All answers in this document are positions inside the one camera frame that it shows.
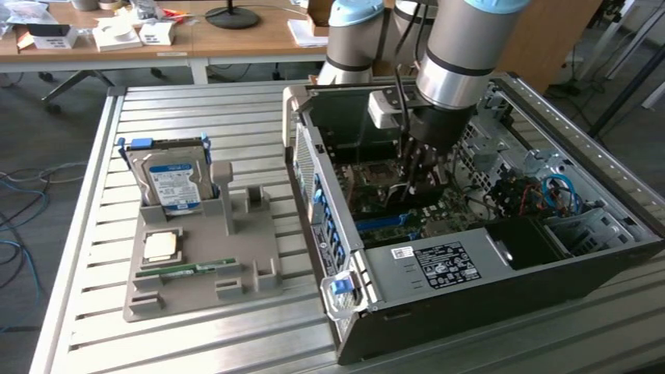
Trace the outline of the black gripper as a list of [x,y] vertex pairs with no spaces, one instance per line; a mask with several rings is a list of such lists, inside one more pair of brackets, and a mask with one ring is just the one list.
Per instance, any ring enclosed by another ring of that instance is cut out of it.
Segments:
[[446,155],[459,141],[474,111],[473,105],[462,109],[414,108],[407,133],[439,155]]

